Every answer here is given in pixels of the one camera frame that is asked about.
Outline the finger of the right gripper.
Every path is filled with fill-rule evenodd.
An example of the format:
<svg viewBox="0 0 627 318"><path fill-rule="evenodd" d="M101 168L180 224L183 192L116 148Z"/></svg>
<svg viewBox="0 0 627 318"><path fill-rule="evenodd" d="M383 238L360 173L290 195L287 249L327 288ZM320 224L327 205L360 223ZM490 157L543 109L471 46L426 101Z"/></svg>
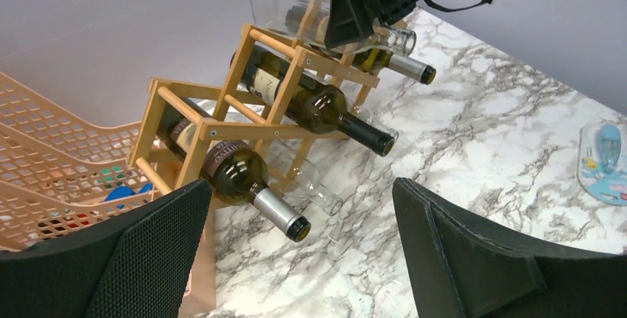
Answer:
<svg viewBox="0 0 627 318"><path fill-rule="evenodd" d="M331 0L325 46L328 49L364 41L373 34L363 0Z"/></svg>

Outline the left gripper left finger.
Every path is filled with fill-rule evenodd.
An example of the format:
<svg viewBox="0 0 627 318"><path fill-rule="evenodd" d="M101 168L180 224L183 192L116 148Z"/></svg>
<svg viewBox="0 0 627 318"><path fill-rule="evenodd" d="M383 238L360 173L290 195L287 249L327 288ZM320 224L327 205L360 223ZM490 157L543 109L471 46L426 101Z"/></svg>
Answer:
<svg viewBox="0 0 627 318"><path fill-rule="evenodd" d="M196 180L151 203L1 254L3 317L176 317L209 211Z"/></svg>

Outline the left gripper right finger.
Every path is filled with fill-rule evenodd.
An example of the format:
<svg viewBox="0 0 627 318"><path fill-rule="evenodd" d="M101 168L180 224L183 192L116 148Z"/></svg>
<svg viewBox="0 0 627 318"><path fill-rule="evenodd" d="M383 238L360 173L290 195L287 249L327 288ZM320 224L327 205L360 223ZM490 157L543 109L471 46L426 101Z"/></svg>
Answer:
<svg viewBox="0 0 627 318"><path fill-rule="evenodd" d="M393 204L420 317L624 317L626 256L514 231L409 178Z"/></svg>

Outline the green wine bottle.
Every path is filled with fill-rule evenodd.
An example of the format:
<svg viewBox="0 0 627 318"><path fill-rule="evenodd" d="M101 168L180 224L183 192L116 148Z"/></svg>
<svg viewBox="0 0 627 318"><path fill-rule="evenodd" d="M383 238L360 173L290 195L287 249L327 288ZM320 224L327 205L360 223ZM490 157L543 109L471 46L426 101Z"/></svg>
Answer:
<svg viewBox="0 0 627 318"><path fill-rule="evenodd" d="M183 161L195 130L195 124L167 104L157 136ZM268 185L266 162L246 142L217 141L210 145L206 156L201 159L200 177L210 183L219 200L232 206L252 205L296 243L307 237L311 230L310 221Z"/></svg>
<svg viewBox="0 0 627 318"><path fill-rule="evenodd" d="M248 57L240 84L265 104L271 106L290 63L256 44ZM347 98L338 87L303 72L285 116L316 135L339 131L380 156L387 155L395 144L394 137L352 115Z"/></svg>
<svg viewBox="0 0 627 318"><path fill-rule="evenodd" d="M425 85L431 84L436 76L436 69L428 64L380 49L371 49L356 54L351 65L370 74L388 68Z"/></svg>

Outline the small clear glass bottle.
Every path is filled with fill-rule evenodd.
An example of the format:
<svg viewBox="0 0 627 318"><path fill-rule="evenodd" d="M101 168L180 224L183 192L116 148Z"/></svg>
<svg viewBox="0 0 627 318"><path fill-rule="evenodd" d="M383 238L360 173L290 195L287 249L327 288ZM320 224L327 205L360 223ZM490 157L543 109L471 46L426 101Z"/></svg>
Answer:
<svg viewBox="0 0 627 318"><path fill-rule="evenodd" d="M331 0L250 0L254 23L273 33L327 49ZM376 25L365 40L328 48L341 54L357 54L369 49L383 49L408 56L416 46L412 30Z"/></svg>

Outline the green wine bottle front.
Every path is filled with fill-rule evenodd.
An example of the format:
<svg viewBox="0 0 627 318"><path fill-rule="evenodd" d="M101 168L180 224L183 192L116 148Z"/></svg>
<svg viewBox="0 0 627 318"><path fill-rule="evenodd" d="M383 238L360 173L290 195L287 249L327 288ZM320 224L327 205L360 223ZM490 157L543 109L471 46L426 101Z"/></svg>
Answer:
<svg viewBox="0 0 627 318"><path fill-rule="evenodd" d="M195 130L195 124L167 104L157 136L183 161ZM268 185L266 162L246 142L217 141L210 145L206 156L201 159L200 177L210 183L219 200L232 206L252 205L296 243L307 237L311 230L310 221Z"/></svg>

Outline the wooden wine rack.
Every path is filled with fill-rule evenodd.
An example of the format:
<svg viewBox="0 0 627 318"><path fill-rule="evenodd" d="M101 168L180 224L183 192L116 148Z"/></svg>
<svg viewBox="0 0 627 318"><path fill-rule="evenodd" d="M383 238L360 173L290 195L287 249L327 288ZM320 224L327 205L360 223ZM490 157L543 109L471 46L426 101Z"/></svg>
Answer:
<svg viewBox="0 0 627 318"><path fill-rule="evenodd" d="M271 106L238 85L246 60L256 44L281 53L288 60L285 82L279 87L277 99ZM255 151L266 155L272 142L295 139L301 144L288 158L291 162L288 171L280 173L276 169L271 170L271 174L282 181L293 180L318 139L318 135L283 121L300 74L310 70L320 78L330 76L331 83L336 87L343 81L360 85L359 94L350 106L355 111L365 102L369 92L378 86L380 79L376 74L353 67L353 59L352 55L344 54L337 60L295 38L245 23L240 31L240 43L233 64L221 87L167 78L151 79L149 101L127 163L141 169L161 194L167 194L198 176L201 167L198 155L208 149L212 141L242 139L249 141ZM178 160L174 152L155 144L157 128L167 105L195 125L192 147L187 158L182 160Z"/></svg>

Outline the tall clear glass bottle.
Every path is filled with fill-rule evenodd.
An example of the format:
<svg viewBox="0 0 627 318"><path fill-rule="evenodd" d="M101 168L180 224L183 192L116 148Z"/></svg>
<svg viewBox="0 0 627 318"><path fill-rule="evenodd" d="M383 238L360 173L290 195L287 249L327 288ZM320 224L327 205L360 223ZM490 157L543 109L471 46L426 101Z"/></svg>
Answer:
<svg viewBox="0 0 627 318"><path fill-rule="evenodd" d="M307 198L327 215L334 216L343 199L331 192L321 181L316 166L304 155L283 141L276 140L265 156L273 186L290 197Z"/></svg>

